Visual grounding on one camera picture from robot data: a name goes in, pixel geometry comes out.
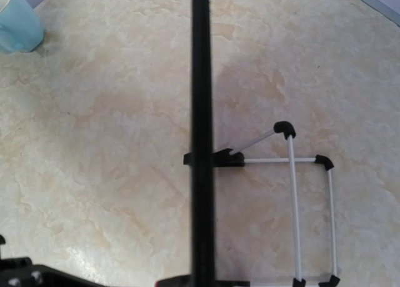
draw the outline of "black plastic corner connector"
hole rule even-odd
[[[293,279],[293,287],[306,287],[306,280],[302,279],[298,281],[296,278]]]
[[[321,156],[320,154],[316,155],[314,163],[324,165],[326,171],[335,167],[335,165],[333,165],[333,162],[331,159],[329,159],[326,156]]]
[[[339,282],[340,282],[340,279],[337,276],[334,276],[332,274],[329,282],[319,283],[318,286],[319,287],[336,287],[339,284]]]
[[[230,155],[231,151],[231,148],[226,148],[213,153],[212,162],[214,167],[244,167],[244,155],[242,153]],[[184,165],[191,164],[191,155],[191,153],[188,153],[183,156]]]
[[[274,124],[274,132],[277,134],[283,133],[286,140],[288,140],[289,136],[296,137],[296,131],[289,121],[280,121]]]

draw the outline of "black vertical bar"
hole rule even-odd
[[[209,0],[192,0],[192,276],[214,287],[214,175]]]

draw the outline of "white metal frame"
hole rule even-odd
[[[234,155],[272,135],[275,131],[269,130],[264,134],[250,140],[240,146],[232,149],[229,154]],[[316,158],[295,158],[293,137],[287,137],[287,148],[289,157],[288,158],[266,158],[266,159],[244,159],[246,164],[251,163],[289,163],[290,170],[290,183],[291,183],[291,197],[292,197],[292,214],[293,214],[293,239],[294,239],[294,259],[295,259],[295,278],[298,281],[302,281],[303,270],[301,268],[301,237],[300,237],[300,223],[299,223],[299,204],[298,204],[298,187],[296,182],[296,163],[315,163]],[[327,171],[327,181],[329,185],[329,209],[331,214],[331,251],[332,251],[332,274],[338,276],[338,261],[336,255],[336,225],[334,217],[334,198],[333,198],[333,182],[332,182],[332,170]]]

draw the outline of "mug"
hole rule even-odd
[[[43,39],[40,19],[26,0],[0,0],[0,53],[28,53]]]

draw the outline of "beige marbled surface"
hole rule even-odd
[[[190,0],[47,0],[38,53],[0,57],[0,230],[115,286],[189,269]],[[212,0],[216,148],[291,121],[336,164],[341,286],[400,281],[400,29],[358,0]],[[274,137],[254,158],[286,156]],[[286,165],[217,172],[220,278],[290,282]],[[324,173],[298,166],[307,276],[330,272]]]

